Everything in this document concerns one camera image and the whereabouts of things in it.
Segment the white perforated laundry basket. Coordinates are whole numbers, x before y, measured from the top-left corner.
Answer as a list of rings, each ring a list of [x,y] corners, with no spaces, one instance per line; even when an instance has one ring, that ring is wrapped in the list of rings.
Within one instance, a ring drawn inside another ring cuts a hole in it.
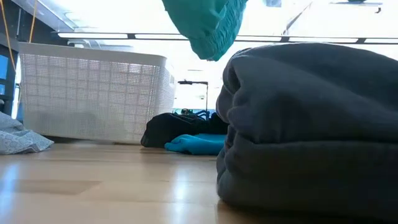
[[[19,58],[24,126],[44,136],[137,144],[174,104],[160,55],[22,42]]]

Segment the black background stand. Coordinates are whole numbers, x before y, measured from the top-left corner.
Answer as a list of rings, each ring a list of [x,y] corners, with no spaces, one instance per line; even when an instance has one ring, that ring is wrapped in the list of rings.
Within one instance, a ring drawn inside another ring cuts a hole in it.
[[[194,85],[194,84],[197,84],[197,85],[205,85],[206,86],[206,97],[205,97],[205,99],[206,99],[206,103],[205,103],[205,111],[207,112],[208,111],[208,82],[206,82],[206,81],[189,81],[189,80],[180,80],[180,81],[178,81],[177,82],[178,84],[180,84],[180,85]]]

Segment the teal knit garment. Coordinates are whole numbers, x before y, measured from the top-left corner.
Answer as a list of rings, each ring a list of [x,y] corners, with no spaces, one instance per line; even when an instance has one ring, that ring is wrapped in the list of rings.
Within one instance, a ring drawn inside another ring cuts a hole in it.
[[[162,0],[162,3],[199,59],[216,62],[233,45],[247,1]]]

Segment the black aluminium frame post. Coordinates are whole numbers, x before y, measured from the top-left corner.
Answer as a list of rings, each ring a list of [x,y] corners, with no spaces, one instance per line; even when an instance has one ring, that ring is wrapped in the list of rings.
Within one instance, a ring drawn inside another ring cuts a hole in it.
[[[16,86],[16,63],[18,43],[10,40],[8,46],[6,35],[0,32],[0,112],[11,115]]]

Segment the black ribbed garment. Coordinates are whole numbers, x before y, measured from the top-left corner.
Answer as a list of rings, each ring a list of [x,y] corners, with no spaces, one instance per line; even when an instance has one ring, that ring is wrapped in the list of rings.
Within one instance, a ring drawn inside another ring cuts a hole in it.
[[[147,122],[141,145],[162,148],[183,134],[226,134],[227,130],[228,123],[216,113],[213,113],[209,119],[195,114],[162,113]]]

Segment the bright blue garment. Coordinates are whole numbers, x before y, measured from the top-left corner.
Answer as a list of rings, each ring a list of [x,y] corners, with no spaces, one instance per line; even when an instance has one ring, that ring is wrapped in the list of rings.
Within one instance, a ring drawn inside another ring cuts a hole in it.
[[[183,134],[165,143],[167,151],[196,156],[217,156],[224,146],[223,134]]]

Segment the light grey patterned cloth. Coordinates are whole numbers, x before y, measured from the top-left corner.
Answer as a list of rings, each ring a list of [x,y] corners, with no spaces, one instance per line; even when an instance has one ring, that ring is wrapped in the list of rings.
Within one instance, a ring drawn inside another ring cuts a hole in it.
[[[54,142],[26,129],[22,123],[0,112],[0,155],[42,152]]]

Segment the dark grey folded fleece garment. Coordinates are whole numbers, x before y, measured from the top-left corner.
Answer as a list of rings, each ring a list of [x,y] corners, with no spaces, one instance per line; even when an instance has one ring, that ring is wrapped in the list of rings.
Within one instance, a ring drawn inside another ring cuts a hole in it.
[[[224,202],[398,221],[398,60],[321,43],[240,50],[216,110]]]

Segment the black overhead frame bar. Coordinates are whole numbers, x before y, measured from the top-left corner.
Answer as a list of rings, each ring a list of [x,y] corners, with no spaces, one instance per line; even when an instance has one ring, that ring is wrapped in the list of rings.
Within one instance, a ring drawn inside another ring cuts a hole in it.
[[[93,39],[93,40],[172,40],[185,41],[180,34],[150,34],[150,33],[101,33],[101,32],[54,32],[63,39]],[[323,42],[348,45],[398,45],[398,37],[308,37],[289,35],[238,35],[236,42]]]

